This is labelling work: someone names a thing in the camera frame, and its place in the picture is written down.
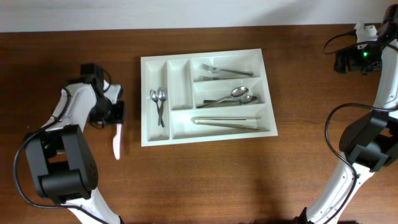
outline silver fork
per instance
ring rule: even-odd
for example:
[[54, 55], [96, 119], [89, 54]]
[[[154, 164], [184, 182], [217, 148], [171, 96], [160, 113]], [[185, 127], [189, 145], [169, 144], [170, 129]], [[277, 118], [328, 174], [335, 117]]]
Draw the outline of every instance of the silver fork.
[[227, 68], [217, 68], [217, 67], [205, 65], [205, 64], [201, 64], [200, 67], [210, 73], [217, 73], [220, 71], [224, 71], [224, 72], [231, 72], [231, 73], [236, 73], [236, 74], [240, 74], [240, 75], [247, 75], [250, 77], [254, 75], [254, 72], [245, 72], [245, 71], [232, 70], [232, 69], [227, 69]]
[[218, 77], [202, 77], [203, 81], [212, 81], [212, 80], [228, 80], [228, 79], [237, 79], [237, 78], [218, 78]]

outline silver spoon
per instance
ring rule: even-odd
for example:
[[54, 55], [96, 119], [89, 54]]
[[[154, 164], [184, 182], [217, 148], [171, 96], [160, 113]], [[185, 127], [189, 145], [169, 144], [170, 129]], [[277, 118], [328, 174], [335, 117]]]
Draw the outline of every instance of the silver spoon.
[[[204, 104], [212, 103], [215, 100], [203, 100]], [[256, 96], [244, 96], [240, 100], [225, 100], [222, 103], [238, 103], [239, 105], [251, 105], [256, 104], [259, 101], [259, 98]]]
[[157, 115], [160, 117], [160, 114], [159, 114], [159, 110], [160, 110], [160, 109], [159, 109], [159, 105], [157, 104], [157, 101], [158, 101], [159, 99], [158, 99], [158, 97], [157, 97], [156, 91], [151, 90], [151, 91], [149, 92], [149, 96], [150, 96], [150, 99], [151, 99], [153, 102], [155, 102], [156, 108], [157, 108]]
[[224, 96], [214, 102], [197, 106], [197, 108], [207, 108], [209, 106], [215, 105], [216, 103], [222, 102], [222, 101], [224, 101], [226, 99], [230, 99], [230, 98], [232, 98], [234, 100], [240, 100], [241, 98], [246, 96], [248, 92], [249, 92], [249, 89], [244, 86], [237, 87], [231, 91], [231, 94], [229, 96]]
[[162, 102], [160, 104], [160, 111], [159, 111], [159, 120], [157, 122], [157, 125], [160, 125], [160, 123], [163, 121], [163, 103], [167, 100], [167, 95], [165, 90], [159, 90], [159, 95], [158, 95], [160, 101]]

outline white wall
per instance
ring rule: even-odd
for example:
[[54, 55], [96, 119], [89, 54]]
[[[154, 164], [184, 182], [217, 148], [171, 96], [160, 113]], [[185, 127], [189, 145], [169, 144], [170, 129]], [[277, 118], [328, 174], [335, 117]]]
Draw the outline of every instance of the white wall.
[[381, 22], [387, 0], [0, 0], [0, 32]]

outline cable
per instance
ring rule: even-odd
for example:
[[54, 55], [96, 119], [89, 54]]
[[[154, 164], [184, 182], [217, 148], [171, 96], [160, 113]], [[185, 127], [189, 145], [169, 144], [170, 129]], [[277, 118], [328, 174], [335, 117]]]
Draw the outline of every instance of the cable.
[[324, 53], [325, 55], [331, 55], [331, 54], [335, 54], [335, 53], [340, 52], [340, 51], [343, 51], [343, 50], [348, 50], [348, 49], [350, 49], [350, 48], [353, 48], [353, 47], [356, 47], [356, 46], [359, 46], [359, 45], [363, 45], [363, 44], [378, 44], [378, 45], [383, 45], [383, 46], [385, 46], [385, 47], [389, 47], [389, 48], [391, 48], [391, 49], [394, 49], [395, 51], [398, 52], [398, 47], [396, 47], [396, 46], [394, 46], [394, 45], [391, 45], [391, 44], [379, 42], [378, 40], [369, 40], [369, 41], [359, 42], [359, 43], [356, 43], [356, 44], [353, 44], [353, 45], [350, 45], [350, 46], [348, 46], [348, 47], [344, 47], [344, 48], [342, 48], [342, 49], [335, 50], [335, 51], [332, 51], [332, 52], [327, 52], [327, 51], [326, 51], [327, 45], [328, 45], [332, 40], [335, 40], [335, 39], [337, 39], [337, 38], [339, 38], [339, 37], [346, 36], [346, 35], [355, 35], [355, 32], [356, 32], [355, 30], [352, 30], [352, 31], [349, 31], [349, 32], [347, 32], [347, 33], [345, 33], [345, 34], [339, 34], [339, 35], [336, 35], [336, 36], [332, 37], [332, 38], [329, 39], [329, 40], [325, 43], [325, 45], [323, 46], [323, 53]]
[[93, 218], [94, 220], [102, 223], [102, 224], [107, 224], [106, 222], [102, 221], [100, 218], [94, 216], [93, 214], [91, 214], [90, 212], [87, 212], [85, 209], [83, 209], [81, 206], [77, 206], [77, 205], [39, 205], [36, 204], [34, 202], [32, 202], [31, 200], [29, 200], [26, 195], [22, 192], [21, 186], [19, 185], [19, 180], [18, 180], [18, 161], [19, 161], [19, 156], [21, 154], [21, 152], [25, 149], [26, 145], [28, 145], [28, 143], [35, 138], [36, 136], [38, 136], [39, 134], [43, 133], [46, 129], [48, 129], [49, 127], [55, 125], [56, 123], [58, 123], [58, 121], [60, 120], [60, 118], [66, 113], [66, 109], [68, 108], [69, 104], [70, 104], [70, 98], [72, 97], [69, 90], [66, 89], [65, 87], [62, 88], [63, 90], [66, 91], [67, 93], [67, 102], [65, 103], [65, 106], [63, 107], [61, 113], [59, 114], [58, 117], [56, 117], [56, 119], [54, 118], [54, 121], [51, 122], [50, 124], [41, 127], [38, 131], [36, 131], [35, 133], [31, 134], [25, 141], [24, 143], [22, 143], [22, 145], [20, 146], [20, 148], [17, 151], [17, 154], [15, 155], [15, 159], [14, 159], [14, 165], [13, 165], [13, 174], [14, 174], [14, 182], [15, 185], [17, 187], [17, 190], [19, 192], [19, 194], [21, 195], [21, 197], [31, 206], [36, 207], [36, 208], [74, 208], [77, 209], [81, 212], [83, 212], [84, 214], [88, 215], [89, 217]]
[[393, 112], [393, 111], [397, 111], [398, 110], [398, 106], [395, 107], [395, 108], [392, 108], [392, 109], [383, 109], [383, 108], [377, 108], [377, 107], [374, 107], [374, 106], [368, 106], [368, 105], [363, 105], [363, 104], [359, 104], [359, 103], [346, 103], [346, 104], [343, 104], [343, 105], [340, 105], [340, 106], [336, 107], [329, 114], [328, 119], [326, 120], [326, 124], [325, 124], [325, 139], [326, 139], [326, 143], [328, 144], [328, 146], [329, 146], [330, 150], [332, 151], [332, 153], [334, 155], [336, 155], [339, 159], [341, 159], [345, 164], [347, 164], [347, 166], [349, 166], [349, 168], [351, 168], [351, 170], [353, 171], [353, 174], [354, 174], [354, 181], [353, 181], [353, 184], [352, 184], [352, 186], [351, 186], [351, 188], [350, 188], [350, 190], [349, 190], [349, 192], [347, 194], [347, 197], [344, 199], [343, 203], [340, 205], [338, 210], [336, 210], [336, 212], [324, 224], [329, 223], [344, 208], [344, 206], [346, 205], [347, 201], [351, 197], [351, 194], [353, 193], [353, 191], [355, 189], [355, 186], [356, 186], [356, 182], [358, 180], [358, 173], [356, 172], [355, 168], [344, 157], [342, 157], [336, 151], [336, 149], [333, 148], [333, 146], [330, 143], [329, 134], [328, 134], [329, 123], [330, 123], [331, 117], [334, 115], [334, 113], [336, 113], [336, 111], [338, 111], [338, 110], [340, 110], [340, 109], [342, 109], [344, 107], [350, 107], [350, 106], [351, 107], [365, 108], [365, 109], [374, 110], [374, 111], [378, 111], [378, 112]]
[[102, 69], [104, 70], [105, 74], [108, 76], [108, 79], [109, 79], [109, 85], [108, 85], [107, 89], [104, 90], [104, 93], [106, 93], [106, 92], [109, 90], [109, 88], [111, 88], [111, 85], [112, 85], [112, 76], [111, 76], [111, 75], [109, 74], [109, 72], [106, 71], [104, 68], [102, 68]]

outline brown tabletop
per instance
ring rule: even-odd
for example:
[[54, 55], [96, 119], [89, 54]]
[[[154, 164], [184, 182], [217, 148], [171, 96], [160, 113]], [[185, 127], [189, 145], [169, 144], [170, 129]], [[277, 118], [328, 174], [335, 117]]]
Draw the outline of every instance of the brown tabletop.
[[[84, 135], [99, 171], [99, 190], [126, 223], [249, 223], [292, 219], [321, 193], [338, 159], [325, 143], [329, 112], [342, 103], [373, 104], [380, 73], [338, 75], [323, 55], [330, 37], [353, 25], [217, 29], [109, 30], [0, 34], [0, 222], [78, 223], [68, 210], [28, 206], [12, 180], [15, 152], [26, 133], [52, 114], [65, 80], [80, 64], [98, 63], [122, 84], [126, 122], [121, 159], [113, 156], [116, 128]], [[331, 48], [355, 42], [344, 38]], [[268, 138], [141, 147], [140, 57], [262, 49], [279, 135]], [[341, 133], [366, 110], [343, 109], [331, 122]], [[360, 188], [341, 220], [395, 223], [398, 165], [384, 167]], [[26, 157], [22, 189], [37, 196]]]

